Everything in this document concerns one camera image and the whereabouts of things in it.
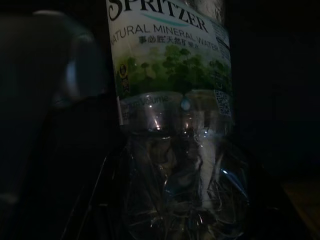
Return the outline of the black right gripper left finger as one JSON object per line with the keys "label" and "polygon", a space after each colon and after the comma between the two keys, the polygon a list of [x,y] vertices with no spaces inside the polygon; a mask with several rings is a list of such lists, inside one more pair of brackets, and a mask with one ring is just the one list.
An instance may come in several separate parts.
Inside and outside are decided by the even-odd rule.
{"label": "black right gripper left finger", "polygon": [[118,145],[114,96],[49,112],[31,155],[14,240],[79,240],[107,155]]}

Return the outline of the clear Spritzer mineral water bottle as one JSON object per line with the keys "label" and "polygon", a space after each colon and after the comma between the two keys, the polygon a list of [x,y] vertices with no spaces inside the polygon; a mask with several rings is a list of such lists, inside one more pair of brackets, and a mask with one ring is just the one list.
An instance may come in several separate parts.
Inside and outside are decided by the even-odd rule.
{"label": "clear Spritzer mineral water bottle", "polygon": [[182,0],[106,0],[123,221],[134,240],[240,240],[249,197],[234,126],[228,32]]}

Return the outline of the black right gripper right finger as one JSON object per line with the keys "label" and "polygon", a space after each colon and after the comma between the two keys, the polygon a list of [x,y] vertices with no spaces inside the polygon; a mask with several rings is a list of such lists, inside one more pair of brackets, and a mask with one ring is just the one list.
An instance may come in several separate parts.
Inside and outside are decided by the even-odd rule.
{"label": "black right gripper right finger", "polygon": [[302,221],[281,185],[253,153],[239,149],[248,163],[249,211],[238,240],[301,240]]}

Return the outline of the dark grey rounded container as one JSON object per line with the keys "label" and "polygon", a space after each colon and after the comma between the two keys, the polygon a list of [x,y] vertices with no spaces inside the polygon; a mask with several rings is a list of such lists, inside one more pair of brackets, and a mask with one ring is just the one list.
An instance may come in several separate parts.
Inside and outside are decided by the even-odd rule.
{"label": "dark grey rounded container", "polygon": [[93,34],[66,14],[0,13],[0,204],[20,198],[24,162],[47,113],[106,89]]}

